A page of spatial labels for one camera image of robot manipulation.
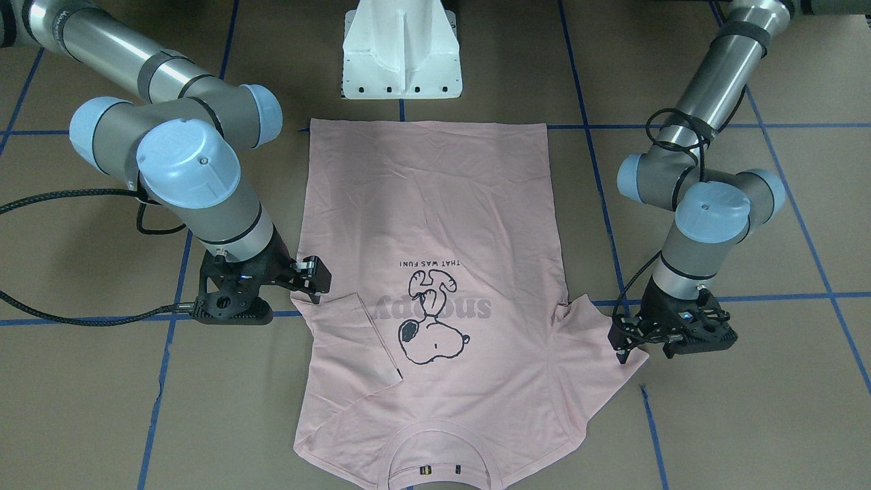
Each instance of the neckline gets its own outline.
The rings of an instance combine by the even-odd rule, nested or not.
[[[391,475],[390,467],[396,458],[396,454],[399,452],[399,448],[406,441],[422,432],[444,432],[465,442],[469,447],[475,450],[478,457],[481,458],[481,461],[484,464],[484,473],[466,472],[461,474],[451,474],[449,480],[438,478],[435,475],[423,475],[419,473],[399,473]],[[433,461],[431,466],[441,467],[443,466],[443,463],[440,461]],[[381,457],[379,458],[378,463],[377,490],[389,490],[391,484],[393,485],[393,488],[405,488],[434,481],[455,481],[482,490],[501,490],[503,488],[502,478],[498,472],[496,461],[493,459],[493,455],[490,453],[490,450],[483,439],[478,437],[471,430],[453,422],[448,422],[447,420],[419,420],[414,424],[406,425],[400,429],[392,438],[390,438],[390,441],[381,450]]]

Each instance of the black cable tie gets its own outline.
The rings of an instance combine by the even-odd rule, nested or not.
[[[665,120],[663,126],[683,126],[686,129],[691,131],[699,132],[702,137],[705,138],[705,143],[710,144],[714,139],[717,138],[717,130],[711,127],[704,119],[699,119],[696,116],[692,116],[690,114],[678,115],[674,112],[668,116],[668,119]]]
[[[139,75],[136,77],[136,90],[139,97],[148,104],[152,102],[151,87],[154,74],[158,72],[164,63],[174,59],[184,59],[193,63],[190,58],[177,51],[162,50],[148,58],[142,65],[142,68],[139,69]]]
[[[730,21],[723,24],[717,35],[714,36],[711,45],[717,42],[717,39],[725,36],[743,36],[749,37],[762,46],[762,57],[768,55],[768,46],[771,45],[771,34],[765,29],[762,29],[756,24],[745,22],[743,20]]]
[[[145,191],[145,187],[142,185],[142,181],[137,176],[136,178],[136,188],[133,189],[133,192],[136,193],[136,200],[139,201],[139,204],[151,204],[153,206],[160,206],[160,203],[155,201],[148,195]]]
[[[139,210],[136,212],[136,231],[141,233],[142,235],[172,235],[173,233],[178,233],[179,231],[187,228],[185,223],[181,223],[175,228],[168,229],[150,229],[146,228],[145,224],[145,209],[147,205],[143,202],[139,203]]]
[[[212,107],[208,105],[205,100],[200,99],[199,97],[187,97],[186,99],[190,99],[203,107],[203,110],[205,110],[209,117],[212,119],[212,125],[215,126],[215,129],[218,130],[220,137],[224,138],[224,127],[220,124],[220,119],[218,118],[218,114],[214,111],[214,109],[212,109]]]
[[[801,13],[806,16],[816,15],[814,14],[814,7],[811,5],[811,0],[801,0]]]

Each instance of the snoopy cartoon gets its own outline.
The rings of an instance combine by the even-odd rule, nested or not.
[[[399,326],[399,344],[409,361],[429,364],[437,357],[452,359],[463,352],[469,336],[438,319],[448,302],[448,293],[455,292],[456,281],[443,270],[418,270],[411,276],[408,295],[420,302],[423,319],[409,319]]]

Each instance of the blue tape line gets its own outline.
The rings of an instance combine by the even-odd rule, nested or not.
[[[752,296],[722,296],[717,300],[721,303],[750,303],[754,301],[792,301],[802,299],[829,299],[828,293],[797,293],[788,295],[752,295]]]
[[[226,34],[226,43],[224,44],[224,59],[220,63],[220,75],[218,78],[224,79],[226,76],[226,66],[230,61],[230,48],[233,46],[233,33],[236,31],[236,16],[239,14],[239,0],[233,1],[233,14],[230,15],[230,29]]]
[[[832,302],[834,314],[838,317],[838,323],[841,324],[844,337],[847,338],[847,345],[850,346],[850,351],[853,352],[853,359],[855,359],[856,366],[859,368],[859,374],[861,374],[862,380],[865,381],[865,389],[871,395],[871,378],[868,377],[868,370],[865,369],[865,363],[862,362],[862,356],[859,354],[859,349],[856,348],[856,342],[854,342],[853,335],[850,334],[850,329],[847,327],[847,321],[844,320],[844,315],[841,313],[841,306],[838,304],[838,300],[834,298],[829,301]]]
[[[774,127],[774,128],[811,128],[811,129],[825,129],[825,128],[851,128],[851,127],[871,127],[871,123],[763,123],[761,126],[765,127]]]
[[[755,128],[760,127],[760,126],[761,125],[758,123],[733,123],[733,122],[731,122],[731,123],[729,123],[729,126],[727,126],[727,128],[755,129]]]
[[[302,316],[302,313],[300,313],[297,310],[284,310],[284,311],[275,311],[273,313],[273,315],[275,315],[275,316]]]
[[[586,129],[585,124],[548,124],[548,131],[560,131],[565,129]]]
[[[647,386],[641,385],[641,396],[645,400],[645,412],[647,412],[647,425],[651,430],[653,451],[656,453],[656,464],[659,468],[659,481],[662,482],[662,490],[668,490],[668,475],[665,474],[665,462],[662,459],[662,448],[659,446],[659,434],[656,431],[656,421],[653,420],[650,397],[647,395]]]
[[[593,303],[593,306],[614,306],[615,304],[617,304],[617,302],[612,300],[612,299],[607,299],[607,300],[602,300],[602,301],[590,301],[590,303]],[[628,304],[631,306],[638,306],[641,304],[641,300],[640,299],[629,299],[629,300],[624,300],[621,303]]]
[[[45,48],[39,48],[37,51],[37,56],[33,59],[33,65],[30,66],[30,73],[27,74],[27,79],[24,81],[24,87],[21,89],[21,93],[18,94],[18,101],[15,103],[15,110],[12,111],[12,117],[9,118],[9,124],[6,126],[6,132],[3,135],[3,139],[0,140],[0,155],[3,154],[3,150],[6,149],[6,143],[9,142],[9,137],[12,134],[12,127],[15,125],[16,119],[18,119],[18,114],[21,112],[21,106],[24,104],[24,98],[27,97],[27,91],[30,89],[30,83],[33,82],[33,76],[37,74],[37,68],[39,67],[40,60],[43,59],[43,53],[45,52]]]
[[[11,136],[52,136],[56,134],[70,134],[65,129],[44,129],[35,131],[10,131]]]
[[[185,287],[185,272],[187,271],[187,259],[191,254],[191,242],[193,234],[188,230],[185,238],[185,251],[181,255],[181,264],[179,265],[179,280],[175,287],[175,303],[181,302],[181,291]],[[148,435],[145,438],[145,452],[142,454],[142,467],[139,469],[139,481],[137,490],[145,490],[145,480],[148,477],[148,465],[152,458],[152,448],[154,447],[154,435],[158,429],[158,417],[160,416],[160,403],[163,401],[164,386],[166,383],[166,372],[169,369],[169,348],[172,345],[172,339],[175,337],[176,320],[170,320],[169,328],[166,330],[166,342],[164,344],[164,355],[160,361],[160,374],[158,375],[158,397],[154,400],[152,407],[152,419],[148,425]]]
[[[713,0],[708,0],[708,7],[711,9],[714,20],[717,21],[717,26],[723,27],[723,19],[719,18],[719,12],[717,12],[717,5],[714,4]]]
[[[836,298],[871,297],[871,291],[859,291],[859,292],[852,292],[852,293],[834,293],[833,296]]]
[[[111,322],[114,320],[120,320],[121,318],[127,318],[131,315],[126,316],[85,316],[80,317],[78,320],[91,320],[95,322]],[[185,316],[188,315],[174,315],[174,314],[165,314],[165,315],[155,315],[149,316],[148,318],[143,318],[139,320],[140,322],[166,322],[168,320],[183,320]],[[43,318],[20,318],[20,319],[12,319],[12,320],[0,320],[0,327],[18,327],[23,325],[59,325],[62,323],[52,322],[51,320],[44,320]]]
[[[590,129],[644,129],[643,124],[591,124],[587,126]],[[661,124],[654,124],[651,127],[662,129]]]
[[[575,52],[571,47],[571,36],[569,35],[569,25],[565,18],[565,8],[563,0],[557,0],[559,7],[559,18],[563,24],[563,36],[565,37],[565,48],[569,52],[569,65],[571,66],[571,75],[575,80],[575,92],[577,93],[577,104],[581,110],[581,119],[584,120],[584,132],[587,137],[587,147],[590,150],[590,161],[593,166],[593,176],[596,179],[596,189],[599,192],[599,200],[602,205],[602,216],[604,217],[605,231],[608,233],[608,240],[611,242],[611,255],[614,260],[614,273],[617,276],[618,289],[623,290],[623,274],[620,270],[620,258],[617,253],[617,242],[614,239],[614,231],[611,228],[611,218],[608,215],[608,203],[604,198],[604,188],[602,187],[602,177],[598,170],[598,159],[596,158],[596,148],[593,145],[593,136],[590,131],[590,120],[587,118],[587,109],[584,104],[584,93],[581,90],[581,79],[577,75],[577,66],[575,65]],[[625,306],[626,315],[629,315],[629,307]]]

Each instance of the black cable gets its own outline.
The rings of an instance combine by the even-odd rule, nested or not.
[[[659,250],[659,252],[654,254],[653,257],[651,257],[650,260],[645,263],[645,265],[641,266],[641,269],[639,269],[638,272],[635,273],[632,279],[630,279],[629,282],[626,283],[626,285],[623,287],[623,290],[620,291],[620,296],[617,296],[617,300],[614,303],[614,310],[611,312],[611,318],[617,316],[617,310],[620,306],[620,300],[626,297],[626,293],[629,292],[629,288],[632,287],[632,284],[634,284],[638,280],[638,278],[641,277],[642,274],[644,274],[647,268],[649,268],[659,258],[660,255],[662,255],[662,250]]]
[[[726,21],[726,13],[723,11],[723,7],[720,6],[719,2],[714,2],[714,7],[717,8],[717,16],[719,17],[720,22]]]
[[[173,233],[178,233],[179,231],[187,228],[185,223],[181,223],[175,228],[170,229],[149,229],[143,225],[142,221],[145,219],[145,208],[146,204],[144,202],[139,203],[139,211],[136,212],[136,230],[139,231],[142,235],[172,235]]]
[[[741,107],[741,102],[744,102],[744,96],[747,94],[747,85],[741,87],[741,95],[738,96],[738,102],[735,102],[735,107],[732,108],[732,112],[729,112],[729,117],[723,121],[723,124],[720,125],[717,130],[717,134],[722,133],[726,126],[729,126],[729,123],[732,122],[732,118],[735,117],[735,113],[738,111],[738,108]]]
[[[681,146],[677,143],[672,143],[671,141],[659,141],[653,137],[653,131],[651,130],[653,125],[653,120],[657,118],[661,114],[675,114],[679,116],[681,119],[686,121],[688,124],[688,129],[695,133],[696,135],[696,144],[690,146]],[[687,114],[686,112],[681,111],[680,109],[675,109],[674,107],[666,107],[665,109],[659,109],[654,112],[650,118],[647,119],[645,123],[645,133],[647,134],[647,139],[651,141],[654,146],[667,150],[669,152],[681,152],[688,155],[693,162],[695,162],[696,167],[699,168],[699,182],[705,182],[705,145],[711,143],[708,138],[702,135],[699,127],[696,126],[695,121],[692,120],[692,116]],[[696,157],[695,153],[692,150],[698,148],[699,156]]]
[[[3,204],[0,206],[0,214],[6,214],[10,211],[14,211],[15,209],[23,208],[25,206],[29,206],[31,204],[36,204],[38,202],[43,201],[52,201],[55,199],[62,199],[66,197],[85,197],[85,196],[93,196],[93,195],[125,195],[130,197],[138,197],[138,194],[133,191],[128,191],[126,189],[78,189],[78,190],[70,190],[70,191],[56,191],[50,192],[46,194],[32,195],[31,197],[25,197],[23,199],[19,199],[17,201],[10,202],[8,204]],[[127,316],[124,318],[119,318],[117,320],[80,320],[78,318],[68,318],[66,316],[57,316],[52,315],[50,313],[45,313],[43,311],[37,310],[28,306],[24,303],[21,303],[17,299],[12,296],[6,294],[5,291],[0,289],[0,299],[4,300],[12,307],[27,313],[28,315],[33,315],[39,318],[43,318],[45,320],[50,320],[52,322],[58,323],[68,323],[71,325],[80,325],[83,327],[113,327],[116,325],[123,325],[125,323],[133,323],[138,322],[139,320],[144,320],[150,316],[155,316],[160,313],[171,313],[176,310],[179,306],[178,303],[167,304],[161,306],[159,308],[155,308],[154,310],[147,311],[145,313],[140,313],[135,316]]]

